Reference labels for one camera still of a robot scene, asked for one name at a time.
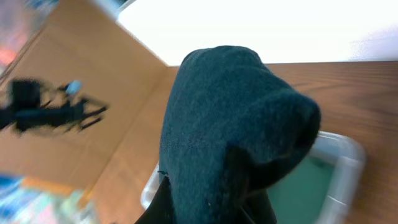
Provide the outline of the green garment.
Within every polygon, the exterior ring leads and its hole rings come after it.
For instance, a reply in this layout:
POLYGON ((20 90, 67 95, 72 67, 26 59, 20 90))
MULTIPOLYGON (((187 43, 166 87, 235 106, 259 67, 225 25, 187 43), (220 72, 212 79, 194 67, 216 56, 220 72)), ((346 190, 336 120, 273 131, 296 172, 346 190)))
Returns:
POLYGON ((334 168, 316 157, 306 157, 291 173, 267 189, 277 224, 316 223, 334 168))

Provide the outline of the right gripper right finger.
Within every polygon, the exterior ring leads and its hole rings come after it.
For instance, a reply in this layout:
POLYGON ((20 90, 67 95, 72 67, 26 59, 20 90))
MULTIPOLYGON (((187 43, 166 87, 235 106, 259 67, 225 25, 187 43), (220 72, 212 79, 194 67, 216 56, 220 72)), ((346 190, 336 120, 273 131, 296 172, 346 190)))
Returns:
POLYGON ((255 224, 277 223, 267 190, 261 190, 247 196, 243 208, 255 224))

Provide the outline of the clear plastic storage bin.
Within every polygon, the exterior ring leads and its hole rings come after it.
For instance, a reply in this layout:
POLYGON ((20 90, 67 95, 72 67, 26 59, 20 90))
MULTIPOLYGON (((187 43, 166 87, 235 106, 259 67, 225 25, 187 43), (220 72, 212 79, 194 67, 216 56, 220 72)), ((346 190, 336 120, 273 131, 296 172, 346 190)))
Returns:
MULTIPOLYGON (((351 206, 364 165, 364 153, 357 142, 339 134, 319 132, 307 157, 316 157, 333 165, 333 177, 316 223, 343 223, 351 206)), ((267 190, 267 187, 251 189, 254 180, 249 173, 256 170, 248 153, 231 147, 226 153, 218 178, 218 194, 203 208, 190 197, 178 202, 172 197, 174 223, 254 223, 244 211, 244 200, 250 194, 267 190)), ((160 183, 166 175, 153 171, 141 195, 145 211, 151 204, 160 183)))

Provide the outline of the dark navy shirt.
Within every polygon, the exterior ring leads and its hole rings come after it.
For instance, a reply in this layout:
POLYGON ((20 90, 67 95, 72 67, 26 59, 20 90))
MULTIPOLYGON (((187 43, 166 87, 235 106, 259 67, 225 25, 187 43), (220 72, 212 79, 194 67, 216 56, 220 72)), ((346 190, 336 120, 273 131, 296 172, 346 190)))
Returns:
POLYGON ((177 223, 232 223, 243 200, 309 153, 321 111, 246 47, 194 50, 181 63, 160 139, 177 223))

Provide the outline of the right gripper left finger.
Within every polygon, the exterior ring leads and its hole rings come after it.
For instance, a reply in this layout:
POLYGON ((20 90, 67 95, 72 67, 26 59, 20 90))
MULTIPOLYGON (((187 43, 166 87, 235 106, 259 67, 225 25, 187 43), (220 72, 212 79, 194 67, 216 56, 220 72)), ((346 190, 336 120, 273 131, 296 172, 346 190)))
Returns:
POLYGON ((174 207, 168 177, 162 179, 151 204, 135 224, 174 224, 174 207))

